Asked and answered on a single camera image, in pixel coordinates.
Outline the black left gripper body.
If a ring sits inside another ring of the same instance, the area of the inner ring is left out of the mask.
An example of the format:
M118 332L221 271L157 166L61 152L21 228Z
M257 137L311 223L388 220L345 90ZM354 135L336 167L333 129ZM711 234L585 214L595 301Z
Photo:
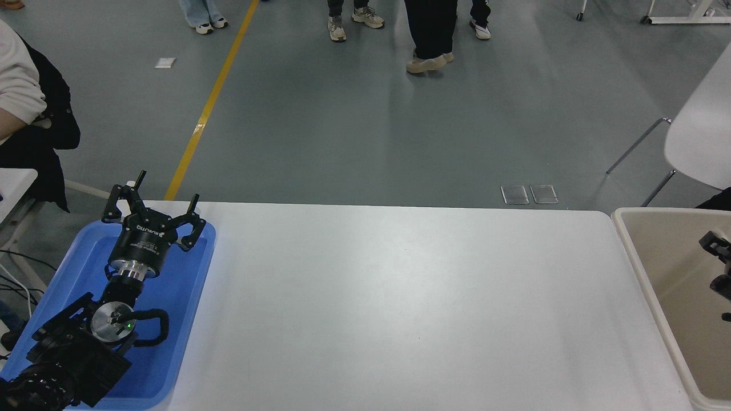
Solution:
M171 217L154 209L131 209L122 220L123 229L108 264L120 270L124 262L135 261L148 270L161 270L181 224L182 216Z

